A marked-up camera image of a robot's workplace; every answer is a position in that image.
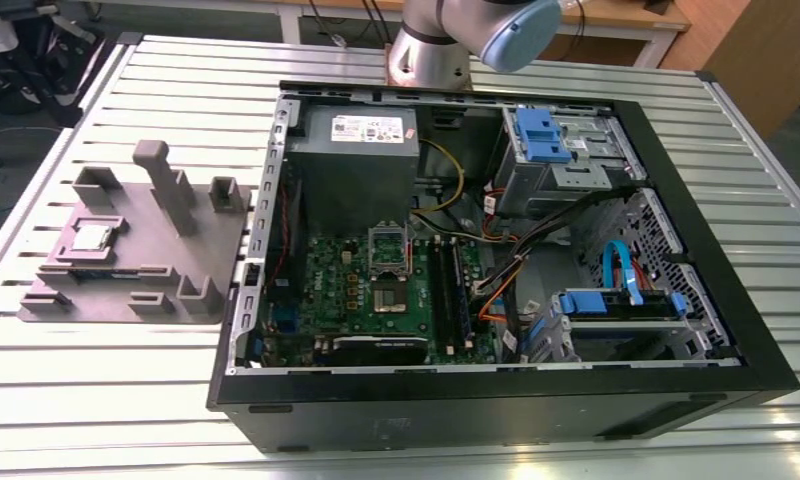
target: yellow wire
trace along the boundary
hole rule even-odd
[[[504,280],[504,283],[501,283],[501,286],[497,287],[497,290],[494,291],[494,294],[489,298],[489,301],[485,302],[485,305],[482,305],[482,308],[480,309],[480,313],[477,313],[477,316],[481,319],[485,319],[484,317],[488,316],[486,312],[489,311],[489,308],[492,307],[492,304],[494,303],[494,299],[501,295],[501,293],[506,289],[506,285],[509,285],[509,283],[516,279],[520,271],[521,271],[521,265],[518,265],[518,268],[516,268],[516,271],[512,273],[512,275],[509,275],[509,277],[506,277],[506,280]]]
[[[453,196],[448,199],[448,201],[440,205],[436,205],[434,207],[416,208],[412,210],[414,213],[429,213],[441,210],[444,207],[450,205],[462,195],[462,188],[465,187],[465,172],[462,171],[462,166],[458,164],[458,160],[456,160],[456,157],[450,154],[450,152],[448,152],[448,150],[441,145],[438,145],[432,140],[426,140],[425,138],[421,138],[420,141],[426,143],[428,145],[432,145],[436,148],[436,150],[438,150],[441,154],[445,157],[448,157],[448,160],[450,160],[450,163],[456,167],[456,173],[458,174],[458,185],[456,186],[456,193],[453,193]]]

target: motherboard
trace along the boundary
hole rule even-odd
[[[389,233],[309,239],[301,302],[271,306],[270,331],[254,340],[263,363],[348,365],[372,356],[397,364],[416,356],[416,364],[494,362],[490,326],[469,309],[482,276],[477,245]]]

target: green circuit board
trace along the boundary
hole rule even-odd
[[[380,243],[374,246],[380,260],[404,261],[404,249]],[[437,349],[426,241],[416,240],[404,248],[409,248],[410,274],[404,278],[373,279],[368,272],[366,236],[309,240],[296,335],[275,340],[286,366],[308,366],[313,338],[340,335],[425,338],[430,364],[493,363],[493,340],[488,333],[476,334],[470,349],[457,348],[453,354]],[[458,251],[469,285],[482,275],[477,247],[473,242],[462,242]],[[397,311],[382,311],[392,308]]]

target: blue plastic clip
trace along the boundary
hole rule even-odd
[[[536,338],[536,335],[538,335],[538,332],[542,331],[544,326],[545,326],[545,316],[540,315],[538,319],[536,320],[536,323],[533,324],[533,327],[530,328],[530,331],[524,336],[524,341],[521,342],[522,350],[526,350],[528,348],[530,348],[530,342]]]
[[[684,295],[678,292],[672,292],[669,294],[669,301],[672,302],[672,307],[676,309],[676,313],[682,317],[688,313],[688,301]]]
[[[525,145],[528,162],[569,163],[572,152],[560,141],[560,126],[544,109],[516,109],[516,128]]]
[[[642,305],[642,296],[637,288],[637,275],[630,266],[630,254],[621,240],[610,240],[604,246],[604,254],[601,255],[601,285],[604,288],[613,288],[613,252],[618,255],[618,263],[621,263],[622,267],[622,285],[630,295],[630,304]]]
[[[608,307],[604,304],[601,292],[569,292],[572,303],[574,304],[574,313],[606,313]]]
[[[565,315],[574,312],[574,303],[572,302],[572,297],[568,294],[560,295],[560,310],[560,313]]]

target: wooden table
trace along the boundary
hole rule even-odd
[[[584,36],[645,42],[633,66],[657,67],[677,33],[690,26],[674,4],[664,15],[656,15],[642,9],[644,0],[584,1]],[[298,19],[313,16],[308,0],[101,0],[99,3],[274,13],[281,21],[282,41],[292,44],[301,44]],[[360,0],[314,0],[314,3],[322,16],[368,19]],[[402,3],[404,0],[377,0],[386,21],[401,20]],[[557,33],[573,35],[578,22],[580,10],[572,8],[564,12]]]

